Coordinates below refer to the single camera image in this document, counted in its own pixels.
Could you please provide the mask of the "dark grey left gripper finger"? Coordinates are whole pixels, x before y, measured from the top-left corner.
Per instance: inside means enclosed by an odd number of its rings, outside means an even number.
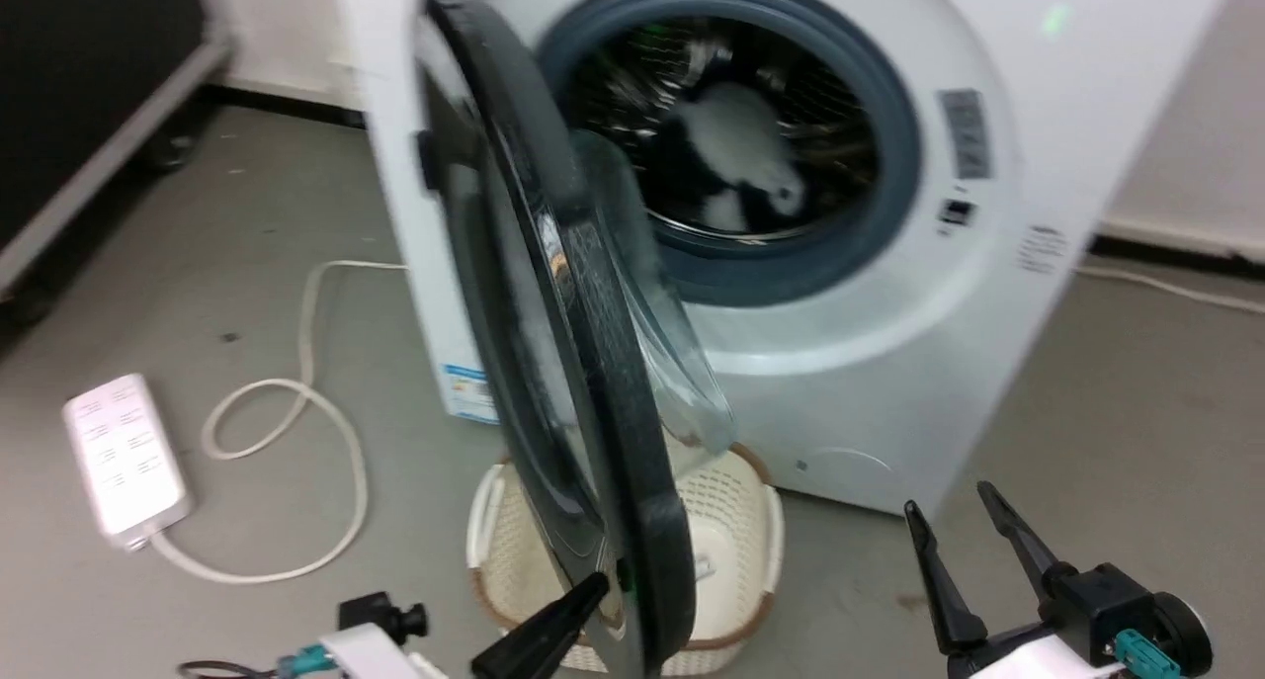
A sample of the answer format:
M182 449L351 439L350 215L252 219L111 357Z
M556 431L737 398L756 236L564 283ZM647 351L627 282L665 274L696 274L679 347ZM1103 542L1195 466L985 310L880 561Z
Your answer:
M608 593L603 572L573 585L471 660L473 678L552 678Z

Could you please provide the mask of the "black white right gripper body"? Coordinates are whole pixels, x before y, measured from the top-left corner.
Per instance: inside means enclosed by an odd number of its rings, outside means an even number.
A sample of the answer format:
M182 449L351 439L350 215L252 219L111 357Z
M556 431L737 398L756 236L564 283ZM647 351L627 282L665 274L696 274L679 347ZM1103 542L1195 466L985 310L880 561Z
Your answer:
M1214 669L1206 620L1112 563L1052 570L1035 625L949 652L949 678L1203 678Z

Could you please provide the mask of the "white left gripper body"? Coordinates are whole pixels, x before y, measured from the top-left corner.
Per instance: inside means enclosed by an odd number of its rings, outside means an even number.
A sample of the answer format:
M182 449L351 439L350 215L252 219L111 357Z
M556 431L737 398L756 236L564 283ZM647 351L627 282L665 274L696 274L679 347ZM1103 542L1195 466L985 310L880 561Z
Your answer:
M398 607L385 592L343 601L336 630L318 639L325 664L344 678L439 678L440 669L421 652L409 651L409 639L430 630L421 603Z

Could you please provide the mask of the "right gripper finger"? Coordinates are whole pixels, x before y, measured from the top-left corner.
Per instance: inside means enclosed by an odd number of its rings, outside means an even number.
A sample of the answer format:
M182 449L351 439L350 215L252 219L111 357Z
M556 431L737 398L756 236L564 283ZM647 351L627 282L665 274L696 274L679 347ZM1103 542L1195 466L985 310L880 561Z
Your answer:
M985 645L988 630L984 620L969 609L958 584L940 558L937 539L923 517L920 505L907 499L903 507L907 525L915 547L915 558L920 566L925 594L929 601L932 631L942 655L954 656L969 652Z
M993 482L978 482L977 494L994 530L1011 544L1039 602L1052 601L1055 580L1078 574L1077 566L1071 566L1070 561L1063 561L1056 553L1052 553Z

